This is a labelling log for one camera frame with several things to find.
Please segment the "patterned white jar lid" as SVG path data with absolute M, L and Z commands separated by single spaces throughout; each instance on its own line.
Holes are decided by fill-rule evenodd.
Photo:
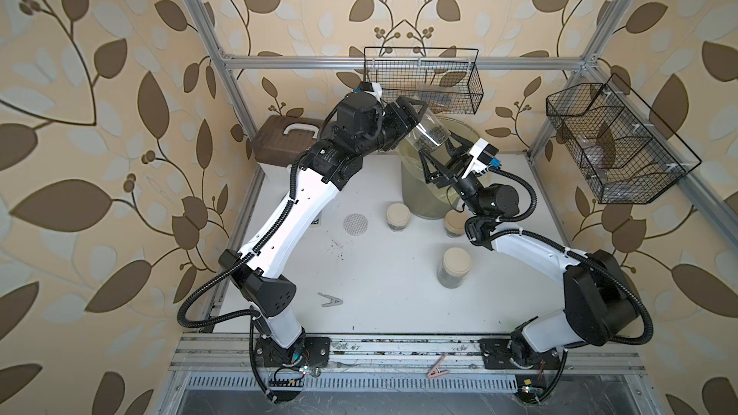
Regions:
M 343 220 L 344 231 L 349 236 L 362 236 L 368 230 L 368 218 L 361 213 L 352 213 Z

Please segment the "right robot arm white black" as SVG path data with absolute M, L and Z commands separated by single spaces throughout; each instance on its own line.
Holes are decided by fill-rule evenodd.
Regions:
M 529 368 L 553 350 L 609 342 L 641 346 L 652 340 L 653 318 L 613 255 L 575 250 L 521 227 L 536 210 L 537 195 L 526 180 L 503 170 L 495 147 L 454 133 L 416 140 L 413 146 L 425 182 L 455 190 L 471 211 L 464 232 L 474 246 L 522 261 L 562 288 L 561 310 L 530 319 L 511 333 L 516 366 Z

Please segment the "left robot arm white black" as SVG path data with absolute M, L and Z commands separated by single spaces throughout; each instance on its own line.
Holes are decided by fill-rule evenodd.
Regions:
M 361 171 L 364 158 L 394 149 L 429 112 L 426 102 L 407 96 L 384 103 L 372 86 L 347 94 L 328 114 L 317 142 L 293 162 L 284 199 L 247 243 L 222 253 L 221 273 L 184 300 L 177 313 L 179 325 L 199 330 L 247 317 L 251 336 L 269 341 L 280 365 L 299 359 L 305 349 L 305 330 L 290 307 L 297 287 L 283 274 L 286 262 L 312 221 Z M 250 304 L 248 309 L 189 319 L 194 303 L 224 281 L 238 288 Z

